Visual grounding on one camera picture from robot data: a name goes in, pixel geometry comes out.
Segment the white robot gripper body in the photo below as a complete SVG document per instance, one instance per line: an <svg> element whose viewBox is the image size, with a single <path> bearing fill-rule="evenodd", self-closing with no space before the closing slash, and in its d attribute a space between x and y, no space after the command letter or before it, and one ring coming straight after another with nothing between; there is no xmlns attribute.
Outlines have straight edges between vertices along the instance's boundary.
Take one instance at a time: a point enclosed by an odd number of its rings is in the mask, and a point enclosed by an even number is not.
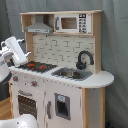
<svg viewBox="0 0 128 128"><path fill-rule="evenodd" d="M1 42L2 47L2 55L5 60L10 58L13 59L14 65L16 67L20 65L24 65L27 63L27 57L31 54L31 52L24 53L21 49L19 43L24 40L16 39L14 36L9 37L5 41Z"/></svg>

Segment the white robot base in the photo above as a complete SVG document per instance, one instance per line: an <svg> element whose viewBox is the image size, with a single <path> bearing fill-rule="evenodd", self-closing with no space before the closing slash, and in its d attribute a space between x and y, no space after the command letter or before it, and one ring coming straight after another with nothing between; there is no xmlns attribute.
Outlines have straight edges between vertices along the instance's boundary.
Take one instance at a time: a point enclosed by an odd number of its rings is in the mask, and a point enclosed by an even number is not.
<svg viewBox="0 0 128 128"><path fill-rule="evenodd" d="M0 120L0 128L39 128L39 126L33 115L23 114L18 118Z"/></svg>

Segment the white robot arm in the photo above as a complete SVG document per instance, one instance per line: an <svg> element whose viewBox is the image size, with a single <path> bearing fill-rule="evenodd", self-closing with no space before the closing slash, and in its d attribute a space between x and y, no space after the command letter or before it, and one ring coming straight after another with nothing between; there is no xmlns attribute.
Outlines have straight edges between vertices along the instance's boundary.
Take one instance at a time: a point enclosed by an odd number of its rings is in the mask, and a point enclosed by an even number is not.
<svg viewBox="0 0 128 128"><path fill-rule="evenodd" d="M26 64L27 57L30 54L24 53L19 45L19 39L14 36L9 37L1 42L0 50L0 84L4 84L11 79L11 71L6 63L7 60L12 59L16 67Z"/></svg>

